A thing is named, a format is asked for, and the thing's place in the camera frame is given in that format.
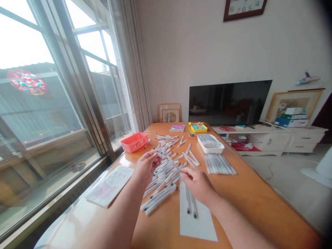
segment drawer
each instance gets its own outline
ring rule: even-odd
[[[311,153],[316,147],[316,143],[292,143],[290,147],[286,148],[285,152],[299,152],[299,153]]]
[[[294,132],[294,142],[319,143],[325,133]]]

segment framed picture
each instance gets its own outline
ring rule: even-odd
[[[284,114],[289,107],[300,107],[306,110],[307,117],[310,119],[323,90],[313,89],[273,94],[267,119],[270,122],[274,122],[276,117]]]
[[[180,122],[180,109],[163,109],[162,122],[166,123]]]
[[[226,0],[224,22],[262,15],[266,2],[267,0]]]
[[[160,104],[158,107],[158,117],[159,117],[159,122],[162,123],[164,122],[163,120],[163,110],[169,110],[169,109],[179,109],[180,113],[179,113],[179,121],[181,120],[181,104],[179,103],[167,103],[167,104]]]

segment sheet of paper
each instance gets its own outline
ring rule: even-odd
[[[119,165],[86,196],[94,204],[107,208],[130,179],[133,168]]]
[[[190,207],[190,214],[187,214],[185,184],[180,180],[180,235],[218,242],[210,210],[196,201],[197,218],[193,216]]]

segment white tray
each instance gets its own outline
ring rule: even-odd
[[[210,136],[215,142],[204,140],[201,138],[201,136]],[[208,153],[216,153],[216,154],[222,154],[222,151],[224,150],[225,146],[220,143],[215,136],[211,134],[204,134],[204,135],[197,135],[198,143],[201,145],[203,151],[205,154]]]

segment forearm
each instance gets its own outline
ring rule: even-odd
[[[144,191],[145,185],[131,178],[108,208],[96,236],[88,241],[85,248],[129,248]]]
[[[276,248],[232,204],[218,194],[208,207],[222,225],[234,249]]]

